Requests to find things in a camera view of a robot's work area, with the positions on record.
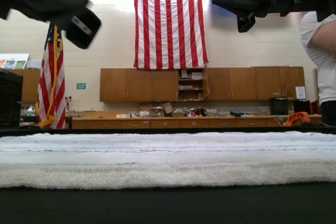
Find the flag on pole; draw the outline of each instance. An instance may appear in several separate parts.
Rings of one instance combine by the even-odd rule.
[[[36,111],[39,126],[64,129],[65,107],[62,31],[50,24],[38,85]]]
[[[202,0],[134,0],[135,68],[184,69],[208,63]]]

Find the person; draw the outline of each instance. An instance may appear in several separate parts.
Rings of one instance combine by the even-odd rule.
[[[317,22],[316,12],[304,15],[301,42],[318,69],[322,122],[336,126],[336,15]]]

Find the white t-shirt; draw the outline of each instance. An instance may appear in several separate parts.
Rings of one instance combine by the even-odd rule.
[[[336,58],[330,51],[312,45],[310,40],[321,26],[329,22],[336,22],[336,15],[333,14],[319,23],[316,12],[309,12],[303,17],[300,26],[302,44],[318,69],[320,104],[336,101]]]

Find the countertop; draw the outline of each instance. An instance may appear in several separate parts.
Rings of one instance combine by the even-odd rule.
[[[201,118],[73,118],[73,121],[129,121],[129,120],[221,120],[221,119],[273,119],[276,117],[275,115],[255,115],[255,116],[242,116],[240,118],[236,118],[234,116],[207,116],[207,117],[201,117]],[[289,115],[281,115],[282,118],[288,118]],[[310,118],[321,118],[321,115],[310,115]]]

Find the black pants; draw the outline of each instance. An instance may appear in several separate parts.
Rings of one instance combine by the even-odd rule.
[[[336,101],[324,102],[321,104],[322,123],[336,126]]]

